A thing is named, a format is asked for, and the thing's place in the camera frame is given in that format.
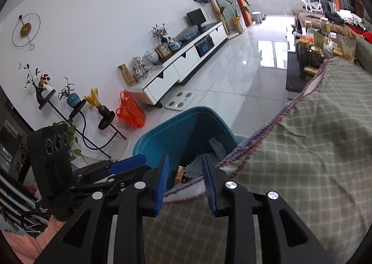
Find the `person's left hand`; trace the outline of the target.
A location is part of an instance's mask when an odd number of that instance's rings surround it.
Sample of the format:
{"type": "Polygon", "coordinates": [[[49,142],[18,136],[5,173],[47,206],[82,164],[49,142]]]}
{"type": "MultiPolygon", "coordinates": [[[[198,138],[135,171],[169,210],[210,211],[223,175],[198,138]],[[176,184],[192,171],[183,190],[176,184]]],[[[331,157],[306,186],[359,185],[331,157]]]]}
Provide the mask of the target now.
{"type": "Polygon", "coordinates": [[[60,229],[64,226],[64,221],[57,220],[53,215],[51,215],[49,219],[48,226],[35,239],[35,248],[36,248],[36,258],[43,252],[45,247],[50,243],[53,237],[60,231],[60,229]]]}

